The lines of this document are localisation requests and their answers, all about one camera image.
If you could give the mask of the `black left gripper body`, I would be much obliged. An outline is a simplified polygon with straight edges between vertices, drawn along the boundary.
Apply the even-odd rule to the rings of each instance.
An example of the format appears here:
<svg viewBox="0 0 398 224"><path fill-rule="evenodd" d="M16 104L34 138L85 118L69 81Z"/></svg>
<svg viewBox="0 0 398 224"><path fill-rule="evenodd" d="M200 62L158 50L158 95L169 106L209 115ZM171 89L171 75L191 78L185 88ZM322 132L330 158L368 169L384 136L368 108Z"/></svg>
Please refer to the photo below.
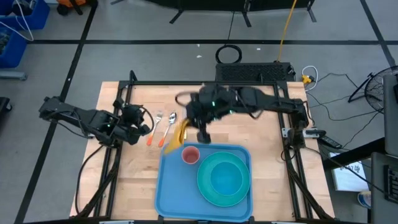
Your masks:
<svg viewBox="0 0 398 224"><path fill-rule="evenodd" d="M133 126L125 126L116 122L109 123L109 142L124 141L130 145L134 145L139 140L137 128Z"/></svg>

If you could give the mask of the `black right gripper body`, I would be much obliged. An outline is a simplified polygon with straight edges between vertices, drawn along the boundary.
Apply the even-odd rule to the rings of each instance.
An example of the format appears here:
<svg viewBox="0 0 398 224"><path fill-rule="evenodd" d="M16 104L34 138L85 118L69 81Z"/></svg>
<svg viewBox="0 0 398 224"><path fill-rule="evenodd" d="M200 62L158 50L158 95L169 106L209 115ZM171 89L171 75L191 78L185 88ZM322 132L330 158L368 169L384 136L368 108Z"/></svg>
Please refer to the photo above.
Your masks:
<svg viewBox="0 0 398 224"><path fill-rule="evenodd" d="M185 106L188 118L208 124L230 114L233 94L220 85L205 85L199 92L190 93L190 101Z"/></svg>

